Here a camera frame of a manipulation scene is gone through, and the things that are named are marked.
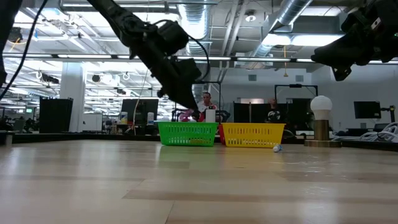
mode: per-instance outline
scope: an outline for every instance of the small ball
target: small ball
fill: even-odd
[[[274,146],[273,150],[274,150],[274,152],[279,152],[282,150],[282,146],[280,144],[278,144],[278,145]]]

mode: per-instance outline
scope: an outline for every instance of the white lamp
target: white lamp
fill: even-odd
[[[314,139],[305,140],[304,146],[341,147],[339,141],[331,141],[329,138],[329,114],[331,108],[331,100],[325,96],[317,96],[311,101],[311,110],[315,116]]]
[[[317,96],[311,101],[311,110],[317,121],[329,120],[331,108],[331,100],[325,96]]]

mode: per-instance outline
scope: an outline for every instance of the black cable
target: black cable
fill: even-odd
[[[188,36],[189,36],[189,38],[191,38],[192,40],[194,40],[194,41],[203,49],[203,51],[205,52],[206,59],[207,59],[207,69],[206,69],[205,75],[204,75],[203,78],[202,78],[202,80],[204,80],[204,79],[209,75],[209,73],[210,73],[210,60],[209,60],[209,55],[207,54],[206,48],[205,48],[198,40],[196,40],[195,38],[191,37],[189,34],[188,34]]]
[[[1,99],[4,97],[4,95],[7,93],[8,89],[10,89],[12,83],[13,83],[14,80],[17,78],[19,71],[20,71],[21,68],[24,66],[26,54],[27,54],[27,51],[28,51],[28,49],[29,49],[29,45],[30,45],[30,41],[32,40],[33,33],[34,33],[34,31],[35,31],[35,26],[36,26],[37,20],[39,19],[40,13],[42,12],[42,10],[43,10],[44,6],[46,5],[47,1],[48,1],[48,0],[44,0],[43,3],[42,3],[42,5],[40,6],[39,10],[37,11],[37,14],[36,14],[36,16],[35,16],[35,19],[33,20],[33,23],[32,23],[32,28],[30,28],[29,37],[27,38],[27,41],[26,41],[26,46],[25,46],[24,53],[22,54],[21,62],[19,63],[19,66],[18,66],[17,70],[15,71],[14,75],[12,76],[10,82],[9,82],[8,85],[5,87],[4,91],[1,93],[1,95],[0,95],[0,100],[1,100]]]
[[[159,21],[155,22],[154,25],[159,24],[159,23],[161,23],[161,22],[167,22],[167,21],[171,21],[171,20],[170,20],[170,19],[162,19],[162,20],[159,20]],[[203,49],[203,51],[205,52],[206,59],[207,59],[207,69],[206,69],[205,75],[204,75],[203,78],[202,78],[202,80],[203,80],[203,79],[206,78],[206,77],[209,75],[209,73],[210,73],[210,59],[209,59],[209,55],[208,55],[208,53],[207,53],[206,48],[205,48],[198,40],[196,40],[195,38],[193,38],[193,37],[190,36],[189,34],[187,34],[187,35],[189,36],[189,38],[191,38],[192,40],[194,40],[194,41]]]

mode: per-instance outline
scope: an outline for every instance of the monitor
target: monitor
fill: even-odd
[[[136,99],[126,99],[122,102],[122,112],[127,112],[127,120],[133,122]],[[148,112],[153,112],[154,120],[157,118],[158,99],[140,99],[136,110],[136,123],[146,124]]]
[[[378,101],[355,101],[354,102],[356,119],[380,119],[381,108]]]

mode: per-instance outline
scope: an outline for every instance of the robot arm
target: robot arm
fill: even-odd
[[[350,67],[370,60],[386,63],[398,56],[398,0],[373,0],[348,15],[341,30],[346,34],[315,49],[311,59],[333,69],[336,81],[344,80]]]
[[[2,27],[1,30],[1,51],[4,49],[21,2],[21,0],[5,0],[4,8],[0,7],[0,12],[6,12],[7,4],[15,5],[10,10],[12,12],[0,14],[2,21],[9,21],[2,23],[9,26]],[[201,72],[192,58],[177,61],[176,57],[172,56],[187,45],[190,37],[177,22],[159,21],[164,22],[164,25],[158,28],[156,24],[140,20],[113,0],[88,0],[88,2],[109,22],[122,44],[129,47],[130,59],[138,56],[152,73],[151,76],[158,79],[162,85],[158,97],[167,94],[172,101],[197,110],[192,84],[200,77]],[[1,55],[0,63],[0,76],[5,80],[6,73],[4,68],[1,68]]]

